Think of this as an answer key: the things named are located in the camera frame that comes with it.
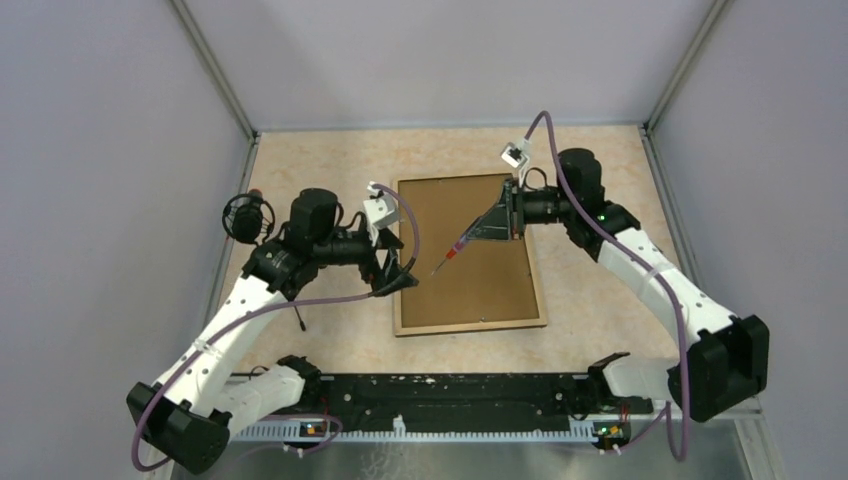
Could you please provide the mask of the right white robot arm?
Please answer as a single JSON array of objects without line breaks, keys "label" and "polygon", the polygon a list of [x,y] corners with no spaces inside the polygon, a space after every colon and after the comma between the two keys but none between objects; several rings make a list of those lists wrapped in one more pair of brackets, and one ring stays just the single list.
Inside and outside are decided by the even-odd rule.
[{"label": "right white robot arm", "polygon": [[571,242],[620,279],[683,348],[674,359],[612,354],[589,372],[589,404],[612,412],[628,397],[671,401],[706,422],[760,394],[768,382],[770,331],[711,299],[656,246],[638,220],[605,197],[602,167],[584,148],[557,158],[565,178],[533,189],[508,177],[498,200],[461,235],[470,241],[516,241],[530,225],[562,225]]}]

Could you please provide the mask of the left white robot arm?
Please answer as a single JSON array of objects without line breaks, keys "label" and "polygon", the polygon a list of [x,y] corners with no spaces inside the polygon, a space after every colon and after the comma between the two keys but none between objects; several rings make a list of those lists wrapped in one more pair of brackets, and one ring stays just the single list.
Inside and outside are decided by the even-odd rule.
[{"label": "left white robot arm", "polygon": [[209,470],[231,437],[285,407],[308,413],[319,404],[320,386],[283,363],[238,387],[228,380],[267,325],[282,310],[307,305],[301,291],[328,267],[354,266],[366,285],[357,301],[383,298],[417,285],[411,262],[401,262],[402,241],[393,233],[413,219],[409,203],[392,188],[371,183],[359,211],[360,224],[343,224],[337,195],[308,188],[278,222],[259,191],[233,197],[222,222],[233,240],[251,246],[229,296],[175,363],[153,383],[127,395],[135,430],[130,459],[141,473],[176,463]]}]

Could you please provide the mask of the blue red screwdriver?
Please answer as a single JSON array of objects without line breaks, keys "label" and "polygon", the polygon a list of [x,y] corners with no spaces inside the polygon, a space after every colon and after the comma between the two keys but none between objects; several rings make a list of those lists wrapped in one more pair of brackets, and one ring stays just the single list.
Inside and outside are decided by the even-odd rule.
[{"label": "blue red screwdriver", "polygon": [[458,240],[450,247],[448,252],[444,255],[444,257],[440,260],[440,262],[436,265],[436,267],[432,270],[431,276],[435,276],[439,270],[451,259],[453,259],[457,254],[459,254],[468,243],[474,239],[475,231],[479,229],[481,219],[475,219],[459,236]]}]

